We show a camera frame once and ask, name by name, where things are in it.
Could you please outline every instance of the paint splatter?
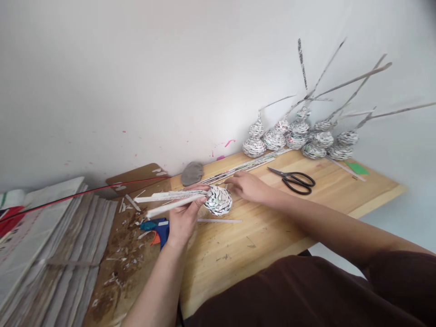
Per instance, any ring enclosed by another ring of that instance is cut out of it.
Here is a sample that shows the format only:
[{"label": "paint splatter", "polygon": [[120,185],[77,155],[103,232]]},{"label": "paint splatter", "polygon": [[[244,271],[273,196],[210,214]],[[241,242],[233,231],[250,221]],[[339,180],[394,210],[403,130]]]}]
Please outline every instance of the paint splatter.
[{"label": "paint splatter", "polygon": [[236,142],[236,140],[229,140],[228,142],[227,142],[227,144],[226,145],[224,145],[224,147],[226,148],[229,144],[230,144],[230,142]]}]

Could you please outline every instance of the brown shirt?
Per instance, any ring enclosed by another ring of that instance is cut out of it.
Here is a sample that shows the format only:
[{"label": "brown shirt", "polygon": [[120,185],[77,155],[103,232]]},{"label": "brown shirt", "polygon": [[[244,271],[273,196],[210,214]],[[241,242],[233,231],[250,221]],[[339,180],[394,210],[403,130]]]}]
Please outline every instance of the brown shirt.
[{"label": "brown shirt", "polygon": [[289,256],[207,300],[189,326],[436,326],[436,257],[374,258],[369,280]]}]

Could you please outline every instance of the blue glue gun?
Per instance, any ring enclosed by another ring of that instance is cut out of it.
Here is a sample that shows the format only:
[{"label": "blue glue gun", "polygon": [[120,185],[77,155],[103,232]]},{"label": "blue glue gun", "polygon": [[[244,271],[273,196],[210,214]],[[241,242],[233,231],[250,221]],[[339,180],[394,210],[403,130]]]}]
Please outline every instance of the blue glue gun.
[{"label": "blue glue gun", "polygon": [[153,219],[143,222],[140,228],[144,231],[155,231],[159,235],[162,250],[169,236],[169,221],[166,218]]}]

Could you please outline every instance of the scissors handle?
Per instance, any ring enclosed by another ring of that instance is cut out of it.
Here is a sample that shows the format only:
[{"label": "scissors handle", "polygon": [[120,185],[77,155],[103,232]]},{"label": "scissors handle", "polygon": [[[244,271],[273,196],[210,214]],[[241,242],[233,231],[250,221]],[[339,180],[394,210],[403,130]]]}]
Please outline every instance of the scissors handle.
[{"label": "scissors handle", "polygon": [[[308,182],[299,179],[296,175],[301,175],[306,177],[308,180],[311,181],[311,183],[309,184]],[[283,178],[291,183],[300,184],[301,186],[314,187],[316,185],[315,180],[309,175],[306,175],[305,173],[300,173],[300,172],[287,173]]]},{"label": "scissors handle", "polygon": [[[286,186],[288,186],[292,191],[294,191],[294,192],[296,192],[296,193],[298,193],[298,194],[309,195],[310,193],[312,193],[312,188],[311,188],[310,186],[306,185],[307,183],[303,184],[303,183],[300,183],[300,182],[297,182],[297,181],[294,181],[294,180],[291,180],[291,179],[289,179],[289,178],[285,178],[285,177],[282,178],[282,181],[283,181],[283,182],[286,184]],[[297,185],[300,185],[301,187],[304,187],[304,188],[307,190],[307,192],[303,192],[303,191],[297,190],[296,188],[293,188],[293,187],[291,186],[290,183],[297,184]]]}]

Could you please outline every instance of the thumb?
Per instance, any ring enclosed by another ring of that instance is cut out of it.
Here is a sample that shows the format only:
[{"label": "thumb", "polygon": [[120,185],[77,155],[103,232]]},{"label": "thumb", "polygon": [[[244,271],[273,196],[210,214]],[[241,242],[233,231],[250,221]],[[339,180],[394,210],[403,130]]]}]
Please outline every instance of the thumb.
[{"label": "thumb", "polygon": [[196,215],[198,211],[200,210],[200,207],[208,200],[207,197],[199,198],[189,205],[188,209],[186,209],[186,212],[191,215]]}]

